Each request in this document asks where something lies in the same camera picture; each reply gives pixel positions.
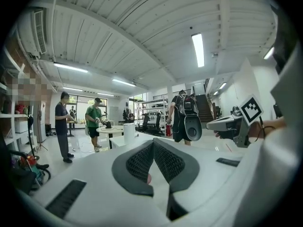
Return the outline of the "person's right hand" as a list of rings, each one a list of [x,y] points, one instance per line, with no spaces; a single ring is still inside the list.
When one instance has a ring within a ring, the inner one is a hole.
[[[215,136],[220,139],[230,139],[233,140],[233,130],[231,131],[214,131]]]

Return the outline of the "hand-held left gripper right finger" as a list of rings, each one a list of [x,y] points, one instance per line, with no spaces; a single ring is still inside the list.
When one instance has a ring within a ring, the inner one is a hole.
[[[175,148],[171,141],[153,139],[154,161],[169,184],[169,193],[188,189],[197,178],[200,166],[188,153]]]

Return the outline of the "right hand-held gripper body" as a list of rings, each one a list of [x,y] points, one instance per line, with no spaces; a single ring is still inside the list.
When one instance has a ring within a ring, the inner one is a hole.
[[[233,142],[239,148],[247,148],[249,142],[249,129],[264,110],[254,94],[250,94],[240,106],[234,106],[230,116],[222,117],[206,124],[212,131],[233,130]]]

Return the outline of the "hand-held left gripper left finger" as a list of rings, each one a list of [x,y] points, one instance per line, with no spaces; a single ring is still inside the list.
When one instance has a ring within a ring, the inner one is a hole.
[[[112,175],[117,183],[134,195],[153,196],[153,187],[148,184],[148,175],[154,160],[153,141],[119,155],[112,164]]]

